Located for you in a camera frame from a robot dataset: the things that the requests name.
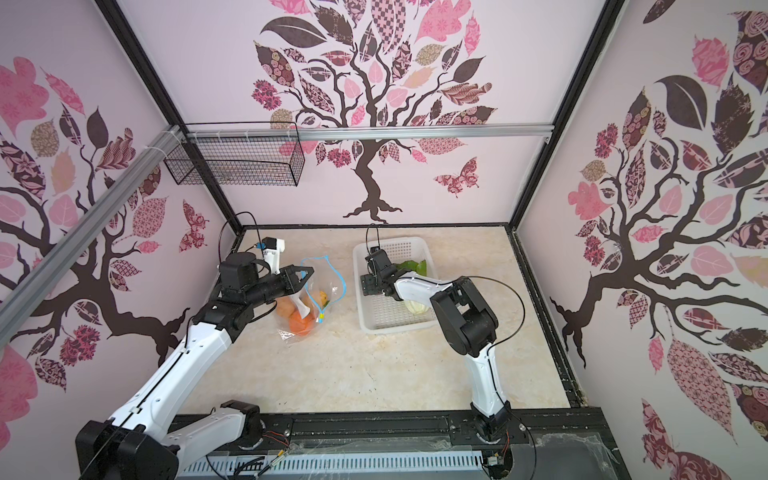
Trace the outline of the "tan wrinkled toy bun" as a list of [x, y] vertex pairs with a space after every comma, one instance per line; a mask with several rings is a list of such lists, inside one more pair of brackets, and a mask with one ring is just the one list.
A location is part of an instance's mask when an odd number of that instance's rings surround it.
[[279, 317], [289, 319], [296, 311], [297, 307], [290, 298], [281, 297], [277, 299], [275, 313]]

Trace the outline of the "clear blue-zipper zip bag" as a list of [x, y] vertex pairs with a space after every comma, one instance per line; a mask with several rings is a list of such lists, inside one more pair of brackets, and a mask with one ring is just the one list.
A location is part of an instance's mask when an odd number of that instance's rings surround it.
[[[347, 293], [347, 283], [341, 272], [332, 264], [328, 255], [304, 258], [299, 265], [313, 267], [314, 274], [299, 293], [285, 297], [293, 301], [302, 317], [312, 312], [316, 317], [316, 325], [308, 335], [296, 336], [289, 332], [288, 319], [281, 318], [275, 313], [277, 315], [277, 332], [286, 343], [296, 343], [316, 333], [322, 325], [328, 322], [331, 310]], [[315, 293], [318, 290], [324, 291], [330, 300], [325, 308], [322, 308], [315, 300]]]

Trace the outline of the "green toy cabbage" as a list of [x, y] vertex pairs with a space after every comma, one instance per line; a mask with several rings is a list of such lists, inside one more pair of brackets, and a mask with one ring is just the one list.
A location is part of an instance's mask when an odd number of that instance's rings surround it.
[[404, 262], [398, 263], [396, 267], [399, 270], [405, 270], [407, 272], [415, 272], [416, 274], [421, 276], [428, 275], [428, 264], [426, 260], [422, 260], [422, 261], [406, 260]]

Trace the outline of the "orange toy pumpkin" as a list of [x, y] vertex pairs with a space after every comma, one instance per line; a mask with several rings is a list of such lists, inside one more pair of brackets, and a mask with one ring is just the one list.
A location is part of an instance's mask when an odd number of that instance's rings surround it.
[[289, 316], [288, 321], [289, 332], [300, 337], [308, 335], [316, 325], [316, 317], [312, 312], [302, 317], [301, 313], [296, 310]]

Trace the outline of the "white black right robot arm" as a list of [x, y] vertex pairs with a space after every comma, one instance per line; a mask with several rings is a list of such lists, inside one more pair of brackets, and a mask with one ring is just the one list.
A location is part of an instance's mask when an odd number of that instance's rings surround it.
[[487, 443], [498, 442], [512, 419], [494, 351], [499, 320], [472, 279], [437, 280], [408, 272], [396, 267], [379, 247], [365, 260], [384, 295], [426, 305], [435, 313], [448, 345], [465, 359], [477, 435]]

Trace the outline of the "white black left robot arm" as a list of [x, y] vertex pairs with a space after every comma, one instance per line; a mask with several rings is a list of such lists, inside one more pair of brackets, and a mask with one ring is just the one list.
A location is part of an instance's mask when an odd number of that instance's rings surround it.
[[171, 424], [206, 371], [252, 322], [255, 309], [300, 293], [309, 266], [280, 267], [251, 252], [229, 255], [207, 303], [185, 338], [152, 377], [107, 420], [90, 421], [75, 445], [83, 479], [174, 479], [191, 464], [232, 442], [258, 444], [264, 425], [258, 406], [223, 403], [178, 430]]

